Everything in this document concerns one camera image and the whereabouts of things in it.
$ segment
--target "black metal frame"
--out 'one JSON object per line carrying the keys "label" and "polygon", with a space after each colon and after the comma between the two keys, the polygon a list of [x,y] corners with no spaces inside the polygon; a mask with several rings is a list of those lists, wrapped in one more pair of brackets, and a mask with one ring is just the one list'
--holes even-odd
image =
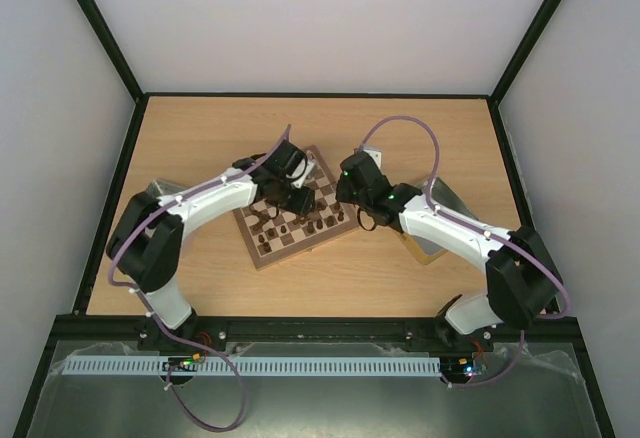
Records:
{"label": "black metal frame", "polygon": [[[235,96],[235,97],[295,97],[295,98],[403,98],[403,99],[481,99],[487,102],[500,152],[511,185],[514,201],[520,221],[533,226],[529,203],[520,181],[520,176],[511,151],[499,105],[513,83],[516,75],[534,48],[561,0],[544,0],[516,49],[511,61],[500,78],[491,96],[456,94],[362,94],[362,93],[144,93],[138,85],[118,44],[105,22],[94,0],[77,0],[85,16],[93,27],[106,53],[136,103],[129,130],[118,160],[115,174],[109,188],[106,203],[100,218],[96,236],[91,248],[87,265],[73,307],[73,314],[56,318],[49,339],[25,400],[22,414],[14,432],[14,438],[27,436],[33,413],[55,347],[60,340],[80,341],[137,341],[139,330],[143,326],[141,316],[86,316],[96,274],[107,242],[108,233],[120,199],[122,186],[133,155],[138,133],[144,118],[148,100],[152,96]],[[440,341],[427,330],[433,329],[434,318],[232,318],[200,317],[199,323],[209,329],[214,337],[215,331],[224,331],[226,342],[256,341],[352,341],[392,343],[408,350],[428,351],[434,356],[447,357],[452,352],[444,349]],[[499,326],[492,332],[496,341],[517,341],[518,332]],[[589,354],[574,318],[559,321],[538,321],[527,332],[527,341],[536,343],[571,343],[574,347],[582,376],[586,380],[587,390],[593,405],[596,419],[603,437],[613,437],[614,432],[600,389],[591,366]]]}

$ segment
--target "white wall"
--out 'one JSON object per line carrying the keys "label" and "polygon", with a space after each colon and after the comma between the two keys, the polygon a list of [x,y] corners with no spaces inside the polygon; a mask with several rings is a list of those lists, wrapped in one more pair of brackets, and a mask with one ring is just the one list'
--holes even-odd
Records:
{"label": "white wall", "polygon": [[617,435],[638,435],[640,0],[564,0],[501,106]]}
{"label": "white wall", "polygon": [[146,91],[490,93],[542,0],[96,0]]}
{"label": "white wall", "polygon": [[0,436],[71,311],[132,109],[75,0],[0,0]]}

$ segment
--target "purple cable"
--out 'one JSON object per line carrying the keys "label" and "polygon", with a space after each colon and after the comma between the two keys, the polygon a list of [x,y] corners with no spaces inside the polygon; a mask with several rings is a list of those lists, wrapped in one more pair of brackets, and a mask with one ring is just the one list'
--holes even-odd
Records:
{"label": "purple cable", "polygon": [[[278,146],[280,146],[280,144],[289,138],[289,132],[291,131],[291,125],[287,125],[287,128],[285,129],[284,133],[280,136],[280,138],[278,139],[278,141],[276,142],[275,145],[273,145],[273,147],[269,150],[269,152],[267,154],[265,154],[264,156],[260,157],[258,160],[256,160],[256,162],[251,165],[249,168],[247,168],[246,170],[241,171],[240,173],[236,174],[236,175],[232,175],[227,177],[227,183],[229,182],[233,182],[235,180],[238,180],[240,178],[242,178],[243,176],[251,173],[253,170],[255,170],[256,168],[258,168],[259,166],[261,166],[272,154],[273,152],[278,148]],[[218,185],[222,184],[222,180],[217,179],[214,180],[212,182],[209,183],[205,183],[202,186],[199,186],[187,193],[184,193],[182,195],[182,199],[186,200],[191,198],[192,196],[198,194],[198,193],[202,193],[203,191],[207,191],[211,188],[214,188]],[[204,421],[200,420],[198,417],[196,417],[190,410],[189,408],[187,408],[187,406],[185,405],[184,401],[182,401],[182,398],[180,398],[180,396],[178,395],[178,392],[176,390],[173,389],[173,386],[171,385],[171,373],[173,372],[173,369],[169,369],[169,371],[167,372],[167,376],[166,376],[166,383],[167,386],[171,389],[171,392],[173,394],[173,396],[175,396],[175,398],[178,400],[178,404],[180,405],[182,411],[185,413],[185,415],[187,415],[187,418],[189,418],[193,423],[195,423],[196,425],[198,425],[199,427],[203,428],[206,431],[211,431],[214,433],[222,433],[225,431],[231,431],[234,430],[236,428],[238,428],[242,422],[244,421],[245,418],[245,414],[247,412],[247,403],[248,403],[248,396],[247,396],[247,388],[245,386],[244,381],[242,380],[242,377],[240,376],[240,373],[238,371],[238,368],[233,364],[233,362],[227,357],[226,354],[221,353],[217,350],[214,350],[213,348],[209,348],[206,345],[203,345],[201,343],[195,342],[195,341],[191,341],[191,340],[185,340],[184,338],[180,338],[179,336],[174,335],[173,333],[171,333],[171,331],[169,331],[169,329],[166,327],[166,325],[162,322],[162,320],[160,319],[160,317],[158,317],[158,315],[153,311],[153,307],[151,306],[151,304],[149,303],[149,301],[147,300],[147,298],[144,296],[144,293],[140,292],[140,289],[134,284],[134,283],[130,283],[127,281],[116,281],[114,278],[115,275],[115,271],[118,267],[118,263],[120,262],[120,260],[122,259],[122,257],[124,256],[124,254],[126,253],[127,249],[129,249],[129,247],[131,246],[131,244],[134,242],[134,240],[142,233],[144,232],[144,230],[156,219],[158,218],[162,213],[164,213],[165,211],[169,210],[170,208],[174,207],[178,205],[178,202],[176,200],[172,200],[171,202],[167,203],[164,206],[161,206],[160,208],[158,208],[156,211],[154,211],[153,213],[151,213],[147,218],[145,218],[137,227],[135,230],[133,230],[133,233],[131,233],[131,235],[129,235],[127,237],[126,240],[124,240],[124,243],[122,244],[122,246],[120,247],[120,249],[118,250],[118,252],[116,253],[116,255],[113,257],[113,260],[111,261],[111,265],[109,266],[109,270],[107,271],[107,280],[109,281],[109,284],[112,286],[126,286],[127,288],[131,289],[131,290],[135,290],[135,294],[138,296],[138,298],[140,299],[140,301],[142,302],[142,304],[144,305],[144,307],[147,309],[147,311],[151,314],[151,316],[153,317],[154,321],[156,322],[156,324],[158,325],[158,328],[160,328],[160,331],[162,331],[162,333],[164,333],[169,339],[176,341],[178,343],[182,343],[184,345],[188,345],[188,346],[192,346],[194,348],[198,348],[200,350],[206,351],[207,353],[211,354],[212,356],[216,356],[218,358],[220,358],[222,361],[224,361],[227,366],[229,366],[229,368],[231,369],[231,371],[233,372],[233,374],[236,377],[236,380],[238,381],[238,385],[240,387],[240,391],[241,391],[241,403],[240,403],[240,411],[238,412],[238,416],[236,416],[236,419],[233,421],[233,423],[231,423],[228,426],[225,427],[218,427],[218,426],[213,426],[213,425],[209,425],[208,423],[205,423]]]}
{"label": "purple cable", "polygon": [[[436,135],[433,132],[433,130],[429,127],[429,125],[427,125],[422,120],[419,120],[418,118],[414,118],[413,116],[396,115],[396,116],[390,116],[388,118],[384,118],[384,119],[380,120],[373,128],[371,128],[371,131],[369,131],[369,133],[367,133],[367,135],[362,140],[362,143],[360,144],[359,149],[362,149],[362,147],[367,143],[367,141],[369,141],[371,136],[378,130],[378,128],[380,128],[382,125],[384,125],[385,123],[388,123],[390,121],[411,121],[413,123],[416,123],[416,124],[420,125],[427,133],[429,133],[429,136],[431,137],[431,141],[433,142],[435,158],[433,160],[433,168],[431,169],[431,173],[429,174],[429,179],[427,180],[427,184],[424,187],[423,192],[424,192],[424,196],[425,196],[427,205],[432,210],[435,211],[436,210],[436,208],[435,208],[436,204],[433,201],[433,198],[431,196],[431,190],[433,189],[433,185],[435,183],[436,176],[437,176],[437,173],[438,173],[438,167],[440,166],[440,144],[438,143],[438,138],[436,137]],[[471,230],[471,231],[473,231],[475,233],[478,233],[478,234],[484,236],[484,233],[485,233],[486,230],[483,230],[482,228],[480,228],[478,226],[475,226],[475,225],[472,225],[470,223],[467,223],[466,221],[461,220],[458,217],[453,216],[450,213],[447,213],[446,211],[442,211],[441,209],[436,211],[436,213],[442,215],[443,217],[445,217],[449,221],[451,221],[451,222],[453,222],[453,223],[455,223],[457,225],[462,226],[463,228],[467,228],[468,230]],[[498,235],[495,235],[495,234],[491,233],[489,235],[489,237],[487,237],[487,239],[496,240],[498,243],[510,248],[511,250],[515,251],[520,256],[525,258],[527,261],[529,261],[529,263],[531,263],[533,266],[535,266],[542,274],[544,274],[545,277],[548,278],[549,281],[551,281],[551,283],[553,283],[553,285],[558,289],[558,291],[562,295],[562,298],[564,300],[564,308],[560,313],[545,314],[545,315],[541,314],[541,315],[538,315],[538,318],[545,319],[545,320],[559,320],[560,318],[564,318],[565,316],[567,316],[569,314],[569,312],[571,311],[571,299],[569,298],[569,294],[567,293],[566,288],[562,285],[562,283],[560,283],[560,280],[558,280],[554,276],[554,274],[551,273],[551,271],[549,271],[542,263],[540,263],[539,260],[537,260],[530,253],[528,253],[527,251],[522,249],[520,246],[516,245],[515,243],[512,243],[509,240],[505,240],[501,236],[498,236]],[[524,347],[524,331],[521,331],[520,332],[520,348],[518,349],[518,354],[516,355],[514,360],[509,364],[509,366],[507,366],[507,368],[505,368],[500,374],[494,376],[493,378],[490,378],[488,380],[481,381],[481,382],[478,382],[478,383],[451,384],[451,385],[453,387],[455,387],[455,388],[466,388],[466,387],[471,387],[471,386],[486,385],[486,384],[493,383],[493,382],[497,381],[498,379],[503,377],[505,374],[507,374],[509,371],[511,371],[511,369],[515,366],[518,358],[520,357],[520,352],[522,351],[523,347]]]}

